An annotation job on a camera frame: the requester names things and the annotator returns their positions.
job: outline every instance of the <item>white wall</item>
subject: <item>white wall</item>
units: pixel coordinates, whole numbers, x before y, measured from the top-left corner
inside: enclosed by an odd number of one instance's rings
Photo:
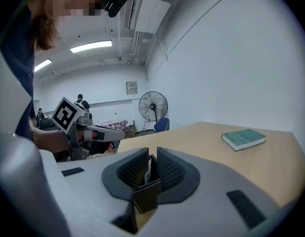
[[[39,100],[33,100],[33,106],[34,106],[35,114],[38,113],[38,110],[40,108],[40,101]]]
[[[169,61],[155,41],[147,90],[166,97],[171,128],[203,120],[292,131],[305,153],[299,23],[282,0],[221,0],[213,7],[218,1],[183,0],[174,9],[160,34]]]
[[[126,94],[126,82],[136,81],[138,94]],[[106,69],[83,69],[68,75],[59,76],[35,84],[35,96],[40,100],[43,112],[51,116],[60,100],[65,96],[70,101],[77,100],[82,94],[90,106],[93,120],[126,119],[129,123],[136,120],[136,128],[144,125],[138,107],[133,108],[133,101],[146,92],[147,77],[140,67],[110,66]]]

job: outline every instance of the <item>person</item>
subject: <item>person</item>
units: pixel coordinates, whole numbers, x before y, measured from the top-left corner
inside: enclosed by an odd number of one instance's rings
[[[35,118],[36,126],[38,126],[39,121],[41,119],[44,119],[44,118],[45,118],[45,116],[44,116],[44,113],[42,111],[42,108],[39,108],[38,113],[36,114],[36,118]]]
[[[79,106],[80,108],[84,108],[86,112],[90,112],[90,105],[83,99],[82,94],[78,95],[78,100],[75,101],[75,105]]]
[[[13,22],[0,36],[0,49],[13,74],[32,98],[22,114],[15,133],[31,139],[39,149],[52,153],[68,149],[66,135],[61,130],[41,131],[31,128],[29,118],[35,119],[33,106],[33,79],[36,62],[35,53],[54,47],[59,38],[57,20],[71,15],[72,11],[94,11],[101,7],[101,0],[27,0],[18,11]],[[83,140],[83,131],[78,132]]]

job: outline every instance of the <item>green book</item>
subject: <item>green book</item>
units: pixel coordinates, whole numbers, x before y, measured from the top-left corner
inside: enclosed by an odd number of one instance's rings
[[[266,141],[266,137],[263,134],[251,129],[223,133],[222,139],[235,151],[250,148]]]

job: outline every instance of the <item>fluorescent light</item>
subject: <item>fluorescent light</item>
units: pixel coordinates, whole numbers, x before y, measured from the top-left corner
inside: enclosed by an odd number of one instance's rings
[[[73,53],[77,53],[80,51],[88,50],[88,49],[93,49],[93,48],[98,48],[98,47],[105,47],[105,46],[112,46],[112,41],[111,40],[106,40],[106,41],[100,41],[100,42],[94,42],[86,45],[81,45],[74,47],[70,49]]]
[[[41,69],[42,67],[45,67],[46,65],[52,63],[52,61],[50,59],[47,59],[46,61],[42,62],[41,64],[37,65],[34,69],[34,72],[36,72],[37,70]]]

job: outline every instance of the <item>dark blue shirt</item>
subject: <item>dark blue shirt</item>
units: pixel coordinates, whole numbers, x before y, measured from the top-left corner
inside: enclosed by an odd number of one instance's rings
[[[29,121],[30,118],[35,118],[33,106],[35,52],[31,44],[31,11],[27,5],[9,26],[0,47],[11,71],[32,99],[15,131],[17,135],[30,139]]]

